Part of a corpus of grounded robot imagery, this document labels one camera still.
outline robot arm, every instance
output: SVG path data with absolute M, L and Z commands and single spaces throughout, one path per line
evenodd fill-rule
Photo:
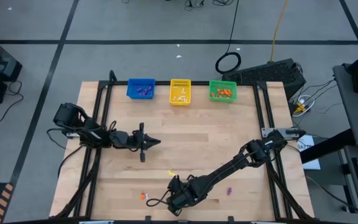
M 116 149 L 129 149 L 136 152 L 140 149 L 140 161 L 145 162 L 145 151 L 160 143 L 158 139 L 144 134 L 144 124 L 139 124 L 139 129 L 132 135 L 115 129 L 116 121 L 111 123 L 110 128 L 100 126 L 93 118 L 90 118 L 83 108 L 72 103 L 61 104 L 53 122 L 63 128 L 62 133 L 77 133 L 80 136 L 80 144 L 99 148 L 114 147 Z
M 178 175 L 174 176 L 167 190 L 171 193 L 166 202 L 168 210 L 175 216 L 179 216 L 183 208 L 195 206 L 206 199 L 208 192 L 212 190 L 215 184 L 237 170 L 245 167 L 260 167 L 270 159 L 270 150 L 282 149 L 286 144 L 287 142 L 282 135 L 278 131 L 274 131 L 264 141 L 252 140 L 243 145 L 232 160 L 208 175 L 200 177 L 189 175 L 187 182 L 182 182 Z M 159 199 L 152 198 L 147 201 L 147 205 L 150 207 L 156 206 L 158 203 L 151 205 L 149 204 L 150 201 L 161 202 Z

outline gray floor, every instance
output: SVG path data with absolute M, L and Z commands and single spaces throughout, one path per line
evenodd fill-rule
M 129 4 L 123 4 L 120 0 L 80 0 L 67 39 L 229 38 L 235 4 L 217 7 L 207 0 L 203 8 L 188 12 L 184 10 L 184 2 L 130 0 Z M 271 40 L 283 3 L 284 0 L 241 0 L 233 39 Z M 346 3 L 358 25 L 358 0 L 346 0 Z M 73 0 L 0 0 L 0 40 L 59 40 L 72 4 Z M 277 39 L 357 40 L 338 0 L 289 1 Z M 23 64 L 19 80 L 23 81 L 25 96 L 0 123 L 0 182 L 7 182 L 57 45 L 6 44 L 3 47 Z M 214 64 L 226 49 L 227 45 L 218 44 L 64 45 L 5 222 L 48 217 L 63 150 L 50 142 L 45 132 L 54 126 L 52 118 L 60 103 L 76 102 L 82 81 L 107 79 L 110 69 L 119 80 L 220 79 Z M 241 68 L 247 68 L 266 63 L 271 46 L 232 45 L 231 50 L 241 54 Z M 358 45 L 277 45 L 274 59 L 286 58 L 301 63 L 306 86 L 322 84 L 332 79 L 333 66 L 358 58 Z M 221 69 L 231 66 L 233 61 L 227 59 Z M 0 115 L 14 98 L 6 97 L 0 105 Z M 325 137 L 347 129 L 349 124 L 342 105 L 323 114 L 330 105 L 340 102 L 337 88 L 329 90 L 316 101 L 300 126 Z M 59 135 L 56 139 L 65 142 Z M 336 209 L 338 204 L 321 199 L 326 199 L 326 195 L 319 189 L 311 185 L 310 191 L 317 217 L 351 222 L 348 218 L 351 214 L 342 215 L 344 212 Z M 333 209 L 321 209 L 321 205 Z

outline wooden tabletop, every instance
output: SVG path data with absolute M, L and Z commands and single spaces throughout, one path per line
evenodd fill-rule
M 98 82 L 83 82 L 77 105 L 92 115 Z M 113 86 L 108 122 L 117 120 L 116 128 L 131 133 L 144 122 L 145 133 L 162 142 L 146 152 L 141 163 L 139 152 L 127 149 L 103 149 L 91 218 L 94 220 L 274 220 L 266 167 L 247 167 L 214 186 L 208 198 L 179 217 L 164 204 L 147 207 L 141 200 L 160 198 L 172 179 L 168 171 L 183 180 L 189 175 L 206 175 L 235 156 L 239 148 L 252 139 L 260 139 L 259 122 L 251 86 L 237 87 L 233 103 L 209 100 L 208 86 L 191 87 L 190 106 L 172 106 L 169 86 L 156 86 L 152 100 L 132 100 L 126 86 Z M 282 83 L 268 83 L 270 104 L 276 128 L 292 126 Z M 260 92 L 263 109 L 263 93 Z M 101 120 L 104 96 L 98 122 Z M 69 140 L 65 156 L 78 147 L 79 140 Z M 85 150 L 72 156 L 62 168 L 50 214 L 56 215 L 77 190 Z M 289 191 L 304 210 L 313 216 L 300 155 L 286 147 L 282 161 Z M 282 195 L 277 189 L 280 210 L 285 217 Z M 83 197 L 81 214 L 85 214 L 88 191 Z

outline white paper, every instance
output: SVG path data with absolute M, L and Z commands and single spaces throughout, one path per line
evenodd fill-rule
M 306 135 L 302 136 L 302 138 L 298 139 L 299 151 L 308 149 L 311 146 L 314 146 L 313 136 L 306 134 Z M 320 163 L 318 162 L 318 159 L 315 159 L 313 161 L 303 164 L 303 169 L 320 170 L 321 168 L 320 168 Z

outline yellow bin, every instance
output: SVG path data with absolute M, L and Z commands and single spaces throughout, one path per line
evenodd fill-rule
M 169 102 L 177 106 L 189 105 L 191 102 L 191 80 L 171 80 Z

